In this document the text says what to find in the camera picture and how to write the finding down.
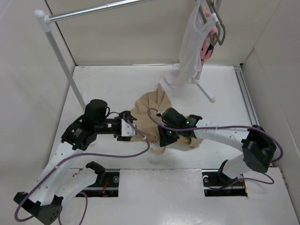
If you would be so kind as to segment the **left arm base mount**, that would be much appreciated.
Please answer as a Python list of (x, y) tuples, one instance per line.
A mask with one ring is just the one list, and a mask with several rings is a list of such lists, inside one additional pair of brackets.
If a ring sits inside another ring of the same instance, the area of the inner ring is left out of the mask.
[(103, 178), (82, 190), (88, 197), (109, 198), (119, 196), (120, 170), (106, 170)]

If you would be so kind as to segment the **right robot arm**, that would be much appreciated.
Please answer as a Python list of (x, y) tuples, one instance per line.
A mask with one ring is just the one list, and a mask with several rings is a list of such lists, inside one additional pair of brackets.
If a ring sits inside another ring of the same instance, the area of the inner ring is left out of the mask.
[(270, 135), (257, 125), (218, 127), (201, 116), (185, 117), (174, 108), (156, 115), (162, 120), (158, 126), (161, 147), (177, 142), (182, 136), (215, 141), (241, 152), (219, 167), (217, 180), (223, 185), (249, 171), (266, 173), (277, 148)]

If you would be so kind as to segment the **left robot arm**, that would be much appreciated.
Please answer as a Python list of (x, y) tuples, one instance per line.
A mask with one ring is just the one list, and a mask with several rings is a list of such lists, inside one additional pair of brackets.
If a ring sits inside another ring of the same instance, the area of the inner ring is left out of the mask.
[(115, 118), (109, 118), (109, 115), (107, 103), (93, 99), (86, 105), (83, 115), (67, 127), (54, 156), (36, 183), (15, 195), (17, 222), (36, 218), (44, 225), (51, 225), (60, 219), (63, 207), (70, 199), (81, 194), (84, 188), (104, 182), (105, 168), (94, 161), (69, 182), (63, 181), (76, 159), (94, 155), (86, 150), (98, 135), (113, 135), (117, 141), (129, 142), (140, 133), (130, 111), (122, 111)]

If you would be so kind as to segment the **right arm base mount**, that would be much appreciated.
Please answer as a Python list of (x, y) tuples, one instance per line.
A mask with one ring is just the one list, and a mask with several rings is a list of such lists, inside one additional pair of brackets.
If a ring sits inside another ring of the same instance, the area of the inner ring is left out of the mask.
[(237, 178), (231, 179), (216, 169), (202, 170), (205, 197), (247, 197), (245, 183)]

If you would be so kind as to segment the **beige t shirt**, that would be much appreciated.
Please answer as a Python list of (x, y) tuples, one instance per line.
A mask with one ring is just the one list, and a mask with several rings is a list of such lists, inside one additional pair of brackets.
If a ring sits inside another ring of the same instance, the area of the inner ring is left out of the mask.
[[(147, 114), (148, 109), (154, 108), (159, 111), (165, 111), (172, 107), (172, 103), (167, 95), (167, 93), (162, 88), (161, 84), (157, 85), (157, 90), (153, 92), (148, 92), (141, 96), (136, 102), (135, 107), (131, 109), (131, 114), (137, 119), (136, 125), (139, 130), (141, 130), (150, 143), (154, 144), (153, 148), (150, 148), (150, 152), (155, 155), (162, 155), (166, 148), (170, 147), (160, 147), (159, 146), (159, 130), (157, 125), (150, 119)], [(160, 117), (158, 117), (157, 112), (151, 111), (151, 116), (156, 122), (162, 123)], [(175, 147), (179, 150), (193, 150), (200, 146), (203, 139), (196, 139), (192, 137), (180, 137), (177, 142), (175, 142)]]

